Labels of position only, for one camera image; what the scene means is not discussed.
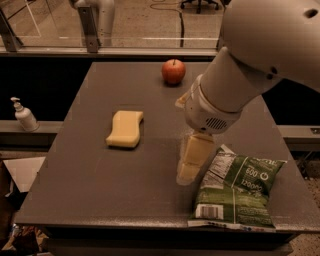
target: yellow sponge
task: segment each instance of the yellow sponge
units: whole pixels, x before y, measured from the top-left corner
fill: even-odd
[[[112,119],[112,132],[107,137],[108,146],[134,148],[140,140],[139,124],[142,111],[118,111]]]

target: floor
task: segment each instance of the floor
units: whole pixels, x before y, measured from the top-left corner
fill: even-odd
[[[0,0],[0,6],[25,46],[83,46],[79,16],[69,0]],[[116,0],[115,6],[112,47],[216,47],[223,17],[221,6],[216,11],[204,4],[201,14],[196,14],[194,4],[186,4],[182,10],[176,0]],[[1,152],[0,158],[25,154]],[[320,208],[319,159],[307,161],[303,171],[306,186]],[[320,234],[300,235],[291,245],[291,256],[320,255]]]

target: sponge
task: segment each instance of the sponge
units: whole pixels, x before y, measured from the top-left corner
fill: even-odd
[[[211,135],[203,133],[187,135],[181,143],[177,183],[191,184],[213,150],[214,142]]]
[[[112,132],[106,138],[108,146],[135,148],[140,141],[139,124],[142,111],[118,111],[112,119]]]

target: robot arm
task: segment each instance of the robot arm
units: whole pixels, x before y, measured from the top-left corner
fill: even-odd
[[[70,0],[73,8],[91,6],[96,11],[98,36],[102,46],[111,45],[111,33],[114,20],[114,0]]]
[[[187,123],[222,133],[282,78],[320,92],[318,11],[313,0],[233,0],[223,18],[223,47],[185,97]]]

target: snack bag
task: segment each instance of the snack bag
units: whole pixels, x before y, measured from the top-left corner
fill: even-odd
[[[266,205],[284,163],[238,156],[222,145],[202,180],[188,226],[275,232]]]
[[[222,145],[209,172],[231,188],[269,196],[276,174],[285,161],[237,155]]]

